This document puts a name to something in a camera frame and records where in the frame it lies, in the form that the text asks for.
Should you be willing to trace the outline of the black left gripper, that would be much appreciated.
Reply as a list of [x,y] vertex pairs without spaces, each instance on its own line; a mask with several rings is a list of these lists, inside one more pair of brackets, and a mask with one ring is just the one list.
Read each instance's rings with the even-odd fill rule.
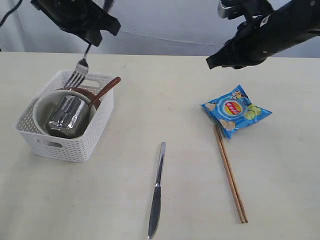
[[116,36],[121,28],[117,18],[105,13],[92,0],[32,0],[30,3],[62,31],[95,47],[102,41],[101,30]]

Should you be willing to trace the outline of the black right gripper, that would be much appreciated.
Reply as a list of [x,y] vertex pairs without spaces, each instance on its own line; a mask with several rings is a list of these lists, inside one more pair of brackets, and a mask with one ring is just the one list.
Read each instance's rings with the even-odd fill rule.
[[259,65],[268,57],[320,35],[320,2],[291,0],[252,23],[238,26],[232,41],[206,58],[210,70],[216,67],[239,70]]

